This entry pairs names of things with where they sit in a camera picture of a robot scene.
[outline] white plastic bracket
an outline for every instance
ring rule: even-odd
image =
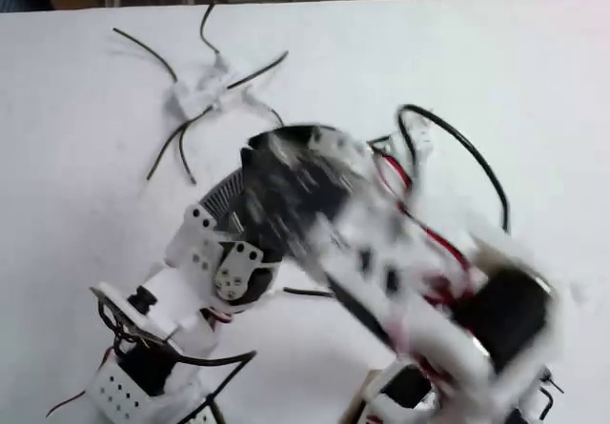
[[[98,371],[87,395],[113,424],[144,424],[151,422],[157,407],[113,357]]]
[[[236,300],[248,290],[254,269],[262,263],[263,252],[246,242],[236,242],[214,274],[216,293],[225,300]]]
[[[369,176],[375,169],[368,147],[341,131],[316,128],[308,147],[324,157],[347,164],[354,172],[364,176]]]

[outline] wire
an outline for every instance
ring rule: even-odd
[[[191,172],[191,168],[189,167],[189,163],[187,162],[187,156],[184,153],[184,134],[187,132],[187,128],[188,126],[183,128],[180,132],[180,137],[178,138],[178,150],[180,151],[180,159],[182,160],[184,170],[191,179],[191,182],[193,184],[197,184],[197,181],[194,179],[193,173]]]
[[[128,40],[133,41],[136,45],[138,45],[139,47],[141,47],[144,50],[147,50],[150,54],[152,54],[159,62],[161,62],[165,68],[167,69],[167,71],[170,73],[170,76],[172,77],[173,82],[177,82],[178,81],[178,77],[175,74],[175,71],[173,71],[173,68],[170,66],[170,64],[168,64],[168,62],[161,57],[157,52],[155,52],[154,50],[152,50],[150,47],[148,47],[147,45],[145,45],[144,43],[142,43],[140,40],[138,40],[137,38],[132,37],[131,35],[129,35],[128,33],[125,33],[124,31],[117,29],[117,28],[113,28],[113,31],[115,31],[116,33],[118,33],[119,35],[124,36],[125,38],[127,38]]]
[[[494,173],[492,168],[489,166],[489,164],[487,163],[485,158],[482,156],[482,154],[477,150],[477,148],[475,148],[475,146],[470,142],[470,140],[468,140],[468,138],[466,138],[460,131],[458,131],[455,127],[453,127],[451,124],[449,124],[445,120],[436,116],[434,113],[427,111],[427,110],[423,109],[422,107],[418,107],[417,105],[404,105],[398,109],[399,117],[402,117],[402,114],[405,113],[406,111],[415,112],[415,113],[425,117],[430,122],[435,123],[437,126],[442,128],[446,132],[448,132],[450,135],[452,135],[454,138],[456,138],[456,140],[459,142],[459,144],[462,145],[466,149],[466,151],[468,151],[475,158],[475,160],[478,162],[479,165],[481,165],[481,167],[483,168],[483,171],[485,172],[485,174],[491,181],[492,185],[494,186],[494,189],[496,189],[496,192],[498,193],[499,201],[502,206],[502,228],[504,229],[505,232],[509,232],[510,231],[510,206],[508,203],[508,198],[506,197],[504,188],[500,184],[498,178],[496,177],[496,174]]]
[[[157,167],[159,166],[159,163],[161,162],[161,158],[163,157],[163,154],[165,153],[165,151],[167,150],[167,148],[170,146],[170,143],[172,143],[172,140],[179,134],[179,133],[184,133],[186,132],[186,129],[193,124],[194,122],[196,122],[197,120],[201,119],[204,115],[206,115],[208,112],[210,112],[213,109],[212,106],[209,106],[208,108],[206,108],[203,112],[201,112],[199,115],[197,115],[196,117],[194,117],[193,119],[189,119],[187,122],[185,122],[184,124],[180,124],[180,126],[178,126],[171,134],[170,136],[167,138],[167,140],[165,140],[165,143],[163,143],[163,147],[161,147],[161,151],[159,152],[159,154],[156,156],[156,158],[154,159],[154,163],[152,164],[151,169],[149,170],[148,174],[146,175],[146,180],[150,181],[151,178],[153,177],[154,173],[156,172]],[[193,175],[191,174],[191,169],[189,168],[189,165],[187,164],[186,161],[186,156],[184,155],[184,150],[181,149],[180,150],[180,156],[182,157],[182,164],[184,165],[184,168],[187,172],[187,175],[191,178],[191,180],[193,181]]]
[[[262,69],[255,71],[254,73],[249,74],[245,78],[241,78],[240,80],[235,81],[234,83],[227,86],[227,91],[230,91],[231,89],[235,89],[235,88],[241,86],[242,84],[246,84],[246,83],[252,81],[253,79],[257,78],[261,74],[264,74],[267,71],[273,69],[274,67],[277,67],[279,64],[281,64],[284,61],[286,56],[288,56],[287,50],[282,52],[282,54],[279,57],[277,57],[277,59],[275,59],[275,61],[273,61],[271,64],[263,67]]]
[[[210,41],[208,41],[205,37],[205,35],[203,34],[203,30],[206,27],[206,22],[208,22],[208,18],[210,17],[210,14],[212,14],[212,10],[214,9],[215,4],[212,3],[211,5],[208,6],[208,8],[206,9],[206,12],[203,14],[203,19],[201,19],[201,26],[199,27],[199,34],[201,35],[201,41],[203,41],[203,43],[210,48],[211,50],[213,50],[213,52],[218,55],[220,53],[220,50],[214,46],[212,43],[210,43]]]
[[[271,114],[273,116],[275,116],[275,119],[277,119],[277,124],[279,124],[279,127],[286,126],[286,124],[284,123],[284,120],[282,119],[282,116],[280,116],[276,110],[274,110],[273,108],[269,108],[269,111],[271,112]]]
[[[314,291],[314,290],[295,289],[295,288],[283,288],[282,291],[285,293],[292,293],[294,295],[309,295],[310,297],[335,298],[334,293],[329,293],[326,291]]]
[[[374,155],[378,155],[379,157],[385,159],[386,162],[388,162],[388,164],[390,164],[393,167],[393,169],[398,173],[398,175],[402,179],[402,182],[405,186],[405,191],[406,192],[409,191],[411,188],[411,185],[412,185],[412,180],[411,180],[411,177],[409,176],[409,174],[402,168],[400,163],[393,156],[386,154],[384,151],[380,150],[379,148],[375,147],[374,145],[370,145],[370,146],[371,146],[371,149],[373,150]],[[466,256],[464,256],[464,254],[458,248],[456,248],[451,242],[449,242],[446,238],[444,238],[443,236],[441,236],[440,234],[438,234],[437,232],[432,230],[430,227],[428,227],[426,224],[424,224],[423,222],[419,221],[414,216],[412,216],[409,213],[409,211],[407,210],[405,204],[402,202],[401,197],[398,196],[392,190],[392,188],[390,187],[388,182],[383,177],[383,173],[381,172],[381,168],[379,167],[379,165],[376,165],[376,167],[377,167],[377,171],[379,172],[382,182],[388,188],[390,193],[394,197],[396,197],[398,209],[405,215],[409,216],[415,223],[417,223],[426,232],[426,234],[428,236],[430,236],[433,240],[435,240],[439,244],[439,246],[441,246],[444,250],[446,250],[450,255],[452,255],[455,258],[455,260],[458,262],[460,267],[466,273],[466,280],[467,280],[466,284],[467,285],[466,285],[463,296],[466,296],[469,293],[471,293],[472,292],[472,276],[470,275],[470,262],[468,261]],[[426,299],[430,303],[435,304],[435,305],[437,305],[437,304],[449,305],[455,301],[455,299],[453,298],[453,296],[450,293],[446,293],[440,289],[436,289],[436,291],[437,291],[437,293],[439,293],[441,295],[441,298],[426,297]]]
[[[543,421],[544,418],[549,414],[549,412],[553,408],[553,405],[555,405],[555,400],[553,399],[553,396],[551,395],[551,393],[549,393],[546,389],[540,388],[540,392],[543,393],[546,396],[546,398],[549,399],[548,403],[546,404],[546,407],[544,407],[544,410],[542,410],[542,413],[540,414],[540,417],[539,417],[539,420]]]
[[[256,355],[256,351],[252,351],[250,353],[246,353],[246,354],[242,354],[243,356],[251,354],[250,357],[245,357],[243,360],[240,361],[239,365],[237,365],[237,367],[235,367],[228,375],[227,377],[222,381],[222,383],[220,383],[220,385],[211,393],[209,394],[206,399],[204,400],[204,402],[199,405],[197,408],[195,408],[192,412],[190,412],[189,414],[187,414],[185,417],[183,417],[182,419],[180,419],[180,421],[178,421],[178,424],[187,424],[191,419],[193,419],[195,416],[197,416],[201,410],[203,410],[204,408],[206,408],[208,405],[211,405],[214,402],[214,399],[222,392],[223,389],[225,389],[225,387],[231,382],[231,380],[244,368],[246,367],[246,365],[248,365],[248,363],[254,358],[254,356]]]
[[[99,371],[99,369],[102,368],[102,366],[106,363],[106,361],[108,360],[108,357],[111,355],[111,351],[112,351],[112,346],[110,346],[109,348],[106,349],[106,351],[104,351],[104,355],[102,356],[102,361],[99,364],[99,367],[97,368],[97,370]],[[61,407],[68,405],[69,403],[72,403],[74,400],[79,399],[80,397],[82,397],[83,395],[85,395],[86,391],[82,391],[80,393],[78,393],[77,395],[70,397],[67,400],[64,400],[63,402],[58,403],[57,405],[54,405],[48,412],[47,415],[45,416],[46,418],[48,418],[49,416],[51,416],[53,413],[55,413],[57,410],[59,410]]]
[[[172,143],[173,138],[175,136],[177,136],[179,133],[181,133],[185,126],[186,126],[186,123],[181,124],[175,131],[172,132],[172,134],[167,138],[167,140],[165,140],[165,143],[163,143],[163,147],[161,148],[161,151],[156,156],[156,159],[154,159],[154,163],[152,164],[151,169],[149,170],[148,174],[146,175],[147,181],[150,181],[151,178],[153,177],[154,172],[156,172],[156,168],[159,166],[159,163],[161,162],[161,158],[163,157],[163,154],[165,153],[166,149],[170,146],[170,143]]]
[[[411,163],[413,165],[413,179],[417,180],[419,176],[419,159],[417,158],[417,149],[416,145],[413,142],[413,138],[411,134],[407,130],[407,127],[404,125],[404,120],[402,119],[402,110],[398,110],[396,114],[396,121],[398,122],[398,129],[400,130],[400,134],[404,139],[407,148],[409,149],[409,153],[411,154]]]

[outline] black cable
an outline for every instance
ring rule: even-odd
[[[201,119],[204,115],[206,115],[208,112],[210,112],[212,110],[213,107],[209,106],[208,108],[206,108],[203,112],[201,112],[199,115],[197,115],[196,117],[194,117],[193,119],[189,119],[187,122],[185,122],[184,124],[180,124],[171,134],[170,136],[167,138],[167,140],[165,140],[165,143],[163,143],[163,147],[161,148],[161,151],[159,152],[159,154],[156,156],[156,159],[154,159],[154,163],[152,164],[151,169],[149,170],[148,174],[146,175],[146,180],[150,181],[151,178],[154,175],[154,172],[156,172],[157,167],[159,166],[159,163],[161,162],[161,158],[163,157],[163,154],[165,154],[165,151],[167,150],[167,148],[170,146],[170,143],[172,143],[172,140],[179,134],[181,133],[184,134],[184,132],[186,132],[187,128],[194,122],[198,121],[199,119]],[[186,156],[184,155],[184,150],[182,148],[182,139],[179,142],[179,148],[180,148],[180,157],[182,158],[182,164],[184,165],[184,169],[187,172],[187,175],[191,178],[191,180],[193,181],[193,175],[191,173],[191,169],[189,168],[189,164],[186,161]]]
[[[228,375],[227,377],[220,383],[220,385],[211,393],[209,394],[206,399],[204,400],[204,402],[199,405],[197,408],[195,408],[192,412],[190,412],[189,414],[187,414],[185,417],[183,417],[182,419],[180,419],[180,421],[178,421],[177,424],[187,424],[191,419],[193,419],[195,416],[197,416],[201,410],[203,410],[204,408],[206,408],[208,405],[210,405],[211,403],[214,402],[214,399],[222,392],[223,389],[225,389],[225,387],[231,382],[231,380],[244,368],[246,367],[246,365],[248,365],[248,363],[254,358],[254,356],[256,355],[256,351],[251,351],[249,353],[244,353],[241,355],[237,355],[234,357],[227,357],[227,359],[236,359],[238,357],[241,357],[241,360],[238,360],[236,362],[239,362],[239,365],[237,365],[237,367],[235,367]]]
[[[214,3],[209,5],[208,8],[206,9],[206,12],[203,14],[203,18],[201,19],[201,26],[199,27],[199,34],[201,35],[201,41],[203,41],[203,43],[208,48],[213,50],[214,54],[218,55],[220,53],[220,50],[216,46],[214,46],[212,43],[210,43],[210,41],[208,41],[206,39],[205,35],[203,34],[203,30],[206,27],[206,22],[208,22],[208,18],[210,17],[210,14],[212,13],[213,9],[214,9]]]
[[[184,170],[186,171],[187,175],[189,176],[189,178],[191,179],[191,182],[193,184],[197,184],[197,181],[194,179],[193,173],[191,172],[191,168],[189,167],[189,164],[187,162],[187,156],[184,153],[184,135],[186,134],[187,129],[192,124],[194,124],[196,121],[198,121],[203,116],[205,116],[213,108],[214,107],[209,106],[203,112],[201,112],[198,116],[196,116],[193,119],[190,119],[189,121],[187,121],[186,124],[184,125],[184,129],[182,129],[182,131],[180,132],[180,138],[178,139],[178,150],[180,151],[180,159],[182,159],[182,166],[184,167]]]
[[[544,407],[544,410],[542,410],[542,413],[540,414],[540,417],[539,417],[539,420],[543,421],[544,418],[549,414],[549,412],[553,408],[553,405],[555,405],[555,400],[553,400],[553,396],[546,389],[540,388],[540,392],[543,393],[544,395],[546,395],[546,398],[549,399],[548,403],[546,404],[546,407]]]
[[[155,52],[154,50],[152,50],[150,47],[148,47],[147,45],[145,45],[144,43],[142,43],[140,40],[138,40],[137,38],[132,37],[131,35],[129,35],[128,33],[125,33],[124,31],[117,29],[117,28],[113,28],[113,31],[115,31],[116,33],[118,33],[119,35],[124,36],[125,38],[127,38],[128,40],[133,41],[136,45],[138,45],[139,47],[143,48],[144,50],[147,50],[150,54],[152,54],[159,62],[161,62],[165,68],[168,70],[168,72],[170,73],[170,76],[172,77],[173,82],[177,82],[178,81],[178,77],[175,74],[175,71],[173,71],[173,68],[170,66],[170,64],[168,64],[168,62],[161,57],[157,52]]]
[[[277,119],[277,124],[279,124],[280,127],[286,126],[284,120],[282,119],[282,116],[280,116],[276,110],[274,110],[273,108],[269,108],[269,111],[273,116],[275,116],[275,119]]]
[[[163,157],[163,154],[165,153],[167,148],[170,146],[170,143],[172,143],[173,138],[175,136],[177,136],[179,133],[181,133],[182,130],[186,127],[186,125],[187,125],[186,122],[184,124],[180,124],[180,126],[175,131],[172,132],[172,134],[167,138],[167,140],[165,140],[165,143],[163,143],[163,147],[161,147],[161,151],[156,156],[156,159],[154,159],[154,163],[152,164],[151,169],[149,170],[148,174],[146,175],[147,181],[150,181],[151,178],[153,177],[154,172],[156,172],[156,168],[159,166],[159,163],[161,162],[161,158]]]
[[[413,180],[417,181],[419,177],[419,159],[417,157],[417,149],[415,143],[413,142],[411,134],[407,130],[407,127],[404,125],[404,120],[402,119],[402,110],[398,110],[398,113],[396,114],[396,121],[398,122],[398,129],[400,130],[402,139],[404,139],[404,142],[407,145],[407,148],[409,149],[409,153],[411,154],[411,163],[413,164]]]
[[[184,134],[187,132],[187,128],[185,127],[184,129],[182,129],[182,132],[180,133],[180,137],[178,138],[178,150],[180,152],[180,159],[182,160],[182,166],[184,167],[184,170],[186,171],[187,175],[189,176],[189,179],[191,179],[191,182],[193,184],[197,184],[197,181],[194,179],[193,173],[191,172],[191,168],[189,167],[189,163],[187,162],[187,156],[184,153]]]
[[[253,79],[257,78],[258,76],[260,76],[261,74],[266,73],[267,71],[273,69],[274,67],[277,67],[279,64],[281,64],[283,62],[283,60],[286,58],[286,56],[288,55],[288,52],[285,50],[277,59],[275,59],[275,61],[273,61],[271,64],[263,67],[262,69],[258,69],[257,71],[255,71],[252,74],[249,74],[248,76],[246,76],[245,78],[241,78],[238,81],[235,81],[234,83],[230,84],[229,86],[227,86],[227,91],[230,91],[231,89],[235,89],[239,86],[241,86],[242,84],[246,84],[249,81],[252,81]]]
[[[295,289],[295,288],[283,288],[283,292],[292,293],[294,295],[309,295],[311,297],[327,297],[327,298],[335,298],[333,293],[329,293],[326,291],[313,291],[307,289]]]
[[[492,185],[494,186],[494,189],[496,189],[496,192],[498,193],[499,201],[502,206],[502,228],[504,229],[505,232],[509,232],[510,231],[510,206],[509,206],[508,198],[506,197],[506,193],[504,192],[502,185],[500,184],[498,178],[496,177],[496,174],[494,173],[492,168],[489,166],[489,164],[487,163],[485,158],[477,150],[477,148],[475,148],[475,146],[470,142],[470,140],[468,140],[468,138],[466,138],[463,134],[461,134],[461,132],[459,132],[455,127],[453,127],[451,124],[444,121],[440,117],[436,116],[432,112],[427,111],[421,107],[418,107],[417,105],[404,105],[398,109],[398,115],[400,117],[402,117],[402,114],[405,113],[406,111],[412,111],[417,114],[420,114],[421,116],[425,117],[429,121],[435,123],[437,126],[441,127],[443,130],[445,130],[450,135],[452,135],[454,138],[456,138],[456,140],[459,142],[459,144],[461,144],[466,149],[466,151],[468,151],[475,158],[475,160],[477,160],[478,164],[481,165],[481,167],[483,168],[483,171],[489,177]]]

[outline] white table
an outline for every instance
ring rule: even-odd
[[[514,236],[588,303],[552,364],[568,392],[548,422],[605,422],[610,365],[610,0],[406,0],[221,6],[208,36],[244,72],[290,55],[256,84],[290,124],[372,138],[418,103],[478,145],[502,180]],[[90,380],[111,334],[88,287],[130,291],[185,207],[238,163],[271,122],[237,108],[187,139],[200,180],[172,151],[170,78],[111,32],[130,31],[178,73],[210,64],[200,7],[0,15],[0,421],[39,422]],[[436,133],[429,182],[492,220],[498,202],[470,156]],[[285,267],[278,284],[307,285]],[[257,333],[254,342],[253,333]],[[215,354],[258,349],[221,394],[230,423],[336,422],[390,354],[335,302],[281,296],[226,327]],[[224,372],[210,373],[213,384]],[[103,422],[86,400],[49,422]]]

